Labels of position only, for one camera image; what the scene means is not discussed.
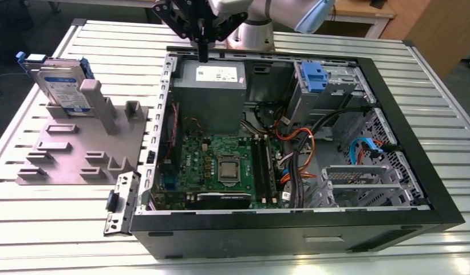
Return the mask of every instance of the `ram slot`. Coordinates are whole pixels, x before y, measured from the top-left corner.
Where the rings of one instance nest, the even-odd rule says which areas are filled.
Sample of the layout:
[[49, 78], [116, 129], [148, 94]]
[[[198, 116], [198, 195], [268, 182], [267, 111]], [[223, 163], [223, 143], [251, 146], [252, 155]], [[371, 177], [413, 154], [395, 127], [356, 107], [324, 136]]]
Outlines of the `ram slot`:
[[251, 139], [251, 163], [252, 175], [255, 180], [255, 198], [258, 201], [266, 200], [266, 180], [263, 176], [263, 158], [264, 152], [260, 151], [260, 140]]
[[262, 176], [263, 176], [263, 186], [266, 189], [266, 199], [267, 202], [272, 201], [272, 157], [271, 157], [271, 150], [267, 146], [267, 142], [264, 139], [260, 140], [260, 160], [262, 160]]
[[274, 158], [272, 158], [272, 145], [271, 140], [266, 137], [266, 154], [267, 154], [267, 167], [268, 167], [268, 192], [267, 195], [271, 200], [275, 198], [276, 186], [275, 186], [275, 174], [274, 174]]

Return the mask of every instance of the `aluminum slotted table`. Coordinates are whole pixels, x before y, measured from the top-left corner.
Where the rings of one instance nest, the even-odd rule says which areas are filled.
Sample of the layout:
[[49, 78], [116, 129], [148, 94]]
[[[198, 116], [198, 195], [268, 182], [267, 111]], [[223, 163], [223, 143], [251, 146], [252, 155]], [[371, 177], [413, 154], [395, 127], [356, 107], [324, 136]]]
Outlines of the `aluminum slotted table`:
[[[188, 274], [470, 274], [470, 118], [421, 54], [391, 40], [288, 33], [275, 33], [274, 40], [278, 52], [374, 59], [466, 223], [376, 253], [156, 261], [134, 237], [103, 237], [112, 186], [15, 183], [48, 117], [47, 99], [35, 85], [0, 139], [0, 270], [76, 274], [82, 270], [72, 269], [84, 268], [135, 275], [152, 274], [152, 269], [154, 274], [184, 274], [186, 269]], [[187, 46], [188, 41], [166, 26], [75, 20], [52, 56], [86, 56], [114, 104], [139, 100], [155, 109], [170, 45]], [[148, 122], [147, 130], [154, 123]]]

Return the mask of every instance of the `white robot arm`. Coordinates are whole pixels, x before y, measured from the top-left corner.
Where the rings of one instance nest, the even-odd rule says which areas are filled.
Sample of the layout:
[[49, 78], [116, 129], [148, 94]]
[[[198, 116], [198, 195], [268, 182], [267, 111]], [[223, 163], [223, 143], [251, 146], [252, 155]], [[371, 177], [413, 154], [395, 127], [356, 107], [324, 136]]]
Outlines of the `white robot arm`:
[[302, 33], [323, 23], [335, 0], [158, 0], [152, 10], [198, 47], [199, 61], [215, 41], [247, 50], [272, 48], [272, 21]]

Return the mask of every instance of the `power supply label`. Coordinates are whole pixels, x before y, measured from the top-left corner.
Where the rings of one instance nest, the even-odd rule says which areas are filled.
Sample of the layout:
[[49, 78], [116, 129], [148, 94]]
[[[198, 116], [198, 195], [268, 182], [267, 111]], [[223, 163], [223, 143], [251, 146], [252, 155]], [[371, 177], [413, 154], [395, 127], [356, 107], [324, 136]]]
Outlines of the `power supply label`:
[[44, 77], [48, 89], [67, 112], [86, 113], [91, 110], [79, 83], [69, 77]]
[[199, 66], [196, 81], [238, 82], [236, 67]]

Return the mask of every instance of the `motherboard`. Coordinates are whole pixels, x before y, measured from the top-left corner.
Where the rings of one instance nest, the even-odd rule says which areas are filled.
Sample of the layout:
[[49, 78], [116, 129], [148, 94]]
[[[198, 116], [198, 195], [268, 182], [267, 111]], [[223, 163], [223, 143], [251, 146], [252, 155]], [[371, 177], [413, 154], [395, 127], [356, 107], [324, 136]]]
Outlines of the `motherboard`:
[[274, 170], [280, 143], [268, 137], [184, 136], [180, 171], [155, 192], [159, 208], [279, 208]]

